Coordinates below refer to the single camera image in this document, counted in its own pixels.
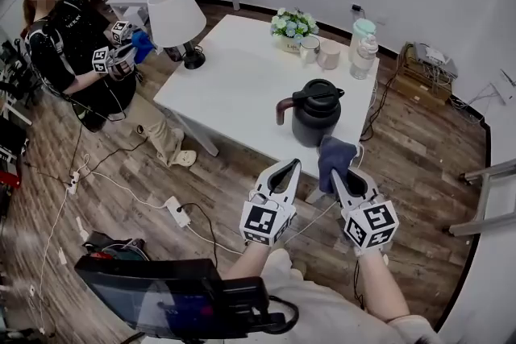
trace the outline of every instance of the white sleeve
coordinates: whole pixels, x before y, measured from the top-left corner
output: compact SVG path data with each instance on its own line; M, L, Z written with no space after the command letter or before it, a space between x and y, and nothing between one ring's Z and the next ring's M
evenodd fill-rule
M402 336L407 344L415 344L420 338L426 339L425 344L443 344L428 320L419 315L396 318L389 325Z

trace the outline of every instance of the beige pants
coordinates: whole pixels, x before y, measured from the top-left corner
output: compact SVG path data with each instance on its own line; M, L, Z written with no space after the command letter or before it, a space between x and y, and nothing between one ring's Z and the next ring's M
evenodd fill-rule
M127 117L124 122L134 128L142 126L157 150L158 159L169 167L181 150L184 135L170 129L165 116L138 93L135 93L125 112Z

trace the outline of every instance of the person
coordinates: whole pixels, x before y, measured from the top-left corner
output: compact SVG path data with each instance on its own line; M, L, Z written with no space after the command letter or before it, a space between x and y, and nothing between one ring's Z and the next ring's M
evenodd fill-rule
M387 268L380 249L367 251L358 260L364 282L368 312L346 301L337 292L303 279L302 265L292 268L289 253L251 242L224 279L261 276L269 295L295 304L298 323L288 333L249 334L231 342L328 344L441 344L439 336L423 317L410 315L400 288ZM272 302L269 312L283 312L285 307Z
M109 21L105 17L69 0L24 0L23 14L32 63L57 91L105 118L123 119L138 129L141 126L167 167L189 167L195 162L195 151L181 151L184 132L171 129L165 116L136 92L134 73L114 81L93 70L94 51L113 48L106 37ZM47 35L37 31L31 35L31 27L39 21L60 34L68 68ZM123 69L130 71L126 64Z

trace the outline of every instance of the white lampshade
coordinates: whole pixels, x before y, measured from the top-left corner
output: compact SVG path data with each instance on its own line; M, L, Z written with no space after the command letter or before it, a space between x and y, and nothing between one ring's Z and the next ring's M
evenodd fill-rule
M147 0L147 4L152 40L162 48L185 44L206 26L195 0Z

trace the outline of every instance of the black lamp base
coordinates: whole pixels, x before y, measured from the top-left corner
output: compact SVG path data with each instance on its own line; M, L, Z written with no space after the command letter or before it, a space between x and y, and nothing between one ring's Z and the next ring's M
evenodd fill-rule
M185 47L185 54L183 55L183 62L185 63L185 68L187 69L197 69L206 62L206 57L204 53L202 53L202 48L200 47L192 47L192 44L188 42L183 45Z

